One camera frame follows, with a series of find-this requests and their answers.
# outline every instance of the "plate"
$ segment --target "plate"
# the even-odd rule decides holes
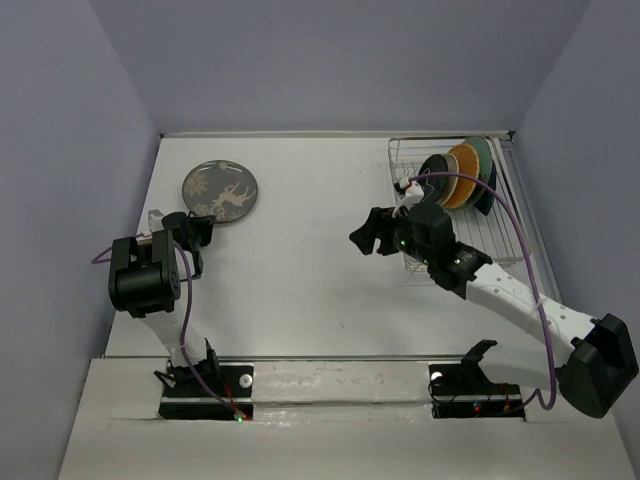
[[[484,138],[481,137],[469,137],[464,141],[465,144],[471,145],[476,153],[478,154],[478,159],[480,160],[480,171],[478,173],[478,178],[482,180],[484,183],[488,183],[491,178],[491,170],[493,167],[493,156],[491,155],[491,150],[489,149],[489,144]],[[482,197],[484,193],[484,188],[475,186],[471,197],[465,203],[465,207],[473,207],[478,200]]]
[[[480,171],[480,159],[475,148],[466,143],[456,145],[449,153],[453,154],[458,160],[460,173],[466,173],[472,177],[478,178]],[[473,193],[476,186],[471,180],[466,178],[458,178],[458,184],[451,195],[451,198],[443,205],[444,208],[460,208],[462,207]]]
[[[449,166],[446,158],[444,156],[435,154],[431,155],[427,158],[422,166],[420,167],[420,171],[418,175],[423,173],[434,173],[434,172],[447,172],[449,171]],[[442,192],[447,186],[447,177],[431,177],[425,178],[422,180],[418,180],[418,183],[422,186],[424,190],[424,198],[423,202],[435,203],[438,201]]]
[[[447,170],[453,173],[459,173],[460,170],[458,167],[458,159],[455,157],[455,155],[451,153],[445,153],[442,156],[447,161]],[[442,191],[442,195],[440,195],[440,198],[436,202],[438,205],[444,205],[445,203],[447,203],[451,198],[451,195],[453,195],[453,192],[455,191],[456,186],[458,185],[458,177],[446,177],[446,178],[447,178],[447,185]]]
[[[489,186],[494,190],[496,189],[496,183],[497,183],[496,175],[497,175],[497,171],[496,171],[496,165],[494,163],[493,168],[491,169],[491,176],[489,177]],[[496,198],[493,195],[491,195],[489,192],[485,190],[482,193],[480,200],[478,200],[474,206],[476,210],[478,210],[481,214],[483,214],[486,217],[487,215],[489,215],[489,212],[491,212],[491,208],[493,207],[493,203],[495,202],[495,199]]]
[[[214,215],[216,223],[230,223],[256,204],[258,182],[239,163],[212,160],[189,172],[182,183],[182,199],[196,216]]]

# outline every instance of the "white table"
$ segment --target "white table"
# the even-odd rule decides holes
[[[371,207],[395,204],[387,141],[162,140],[141,230],[148,210],[185,210],[182,181],[202,162],[239,162],[259,183],[247,218],[214,229],[203,250],[204,274],[194,283],[191,325],[220,355],[459,355],[483,338],[539,348],[495,314],[442,291],[424,275],[411,275],[401,255],[365,257],[349,242]],[[447,151],[461,141],[433,140],[425,152]],[[524,277],[524,263],[512,272]],[[165,354],[144,325],[126,312],[116,314],[107,356]]]
[[[508,145],[494,147],[535,238]],[[483,338],[540,346],[410,275],[399,255],[364,257],[350,244],[371,207],[393,204],[387,138],[165,138],[140,228],[149,209],[184,210],[183,178],[214,159],[248,167],[260,197],[203,251],[192,324],[221,356],[262,360],[254,421],[158,419],[151,372],[164,368],[166,351],[118,314],[107,358],[92,362],[61,480],[633,479],[612,415],[593,420],[562,399],[552,412],[528,407],[526,422],[431,418],[428,364],[406,357],[459,356]],[[541,244],[531,247],[537,276],[557,297]],[[523,279],[522,267],[511,272]],[[405,360],[345,361],[358,356]],[[282,357],[316,361],[275,361]]]

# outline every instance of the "white bolt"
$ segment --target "white bolt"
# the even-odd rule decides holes
[[[253,377],[251,377],[251,375],[249,375],[248,373],[245,373],[240,377],[239,383],[242,388],[249,388],[251,385],[253,385]]]

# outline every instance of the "lavender wall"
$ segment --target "lavender wall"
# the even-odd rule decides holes
[[[54,479],[158,136],[86,0],[0,9],[0,476]]]
[[[91,0],[163,132],[515,129],[588,0]]]
[[[630,326],[640,355],[640,2],[594,0],[516,135],[564,300]],[[618,424],[640,476],[640,380]]]

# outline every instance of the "wire basket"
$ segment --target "wire basket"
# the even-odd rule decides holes
[[[430,155],[446,153],[451,147],[463,141],[464,138],[405,137],[390,139],[388,154],[393,183],[396,183],[402,176],[409,178],[417,175],[423,162]],[[489,147],[494,157],[493,161],[498,165],[495,147],[491,142],[489,142]],[[496,191],[509,202],[510,196],[505,194],[507,188],[505,188],[504,182],[502,176],[497,175]],[[398,203],[400,197],[395,189],[394,194],[396,203]],[[510,206],[515,209],[515,205],[510,203]],[[473,207],[456,210],[445,209],[445,212],[451,217],[453,231],[459,241],[485,252],[500,266],[509,267],[524,260],[518,244],[518,237],[509,216],[497,202],[486,217]],[[427,272],[426,265],[407,255],[404,256],[404,263],[405,268],[412,274]]]

